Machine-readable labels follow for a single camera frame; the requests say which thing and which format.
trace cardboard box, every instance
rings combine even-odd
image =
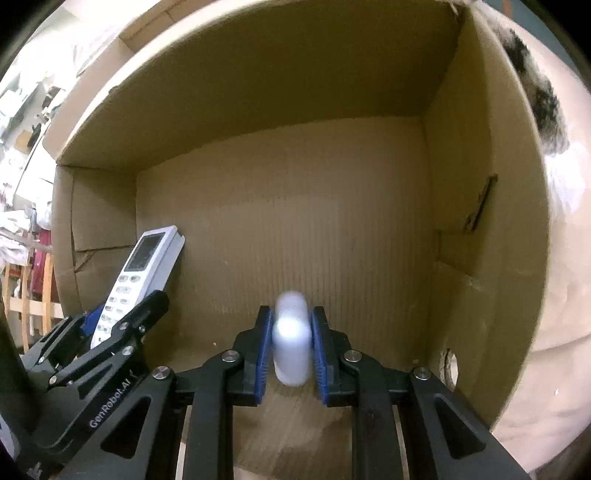
[[[296,289],[386,366],[439,371],[452,351],[490,424],[508,401],[544,301],[548,199],[531,109],[478,10],[215,2],[108,81],[58,163],[66,313],[104,298],[142,231],[186,236],[153,365],[200,365]],[[247,470],[350,475],[349,412],[312,384],[271,379],[235,431]]]

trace screw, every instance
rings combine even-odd
[[[228,362],[228,363],[235,362],[239,358],[240,358],[240,354],[235,350],[226,350],[222,354],[222,360],[224,360],[225,362]]]
[[[413,370],[413,373],[419,380],[429,380],[431,378],[431,371],[427,367],[417,367]]]
[[[343,356],[345,357],[345,360],[352,364],[359,362],[363,357],[361,352],[358,352],[357,350],[347,350]]]
[[[168,367],[156,367],[152,370],[152,376],[156,380],[165,380],[170,375],[170,369]]]

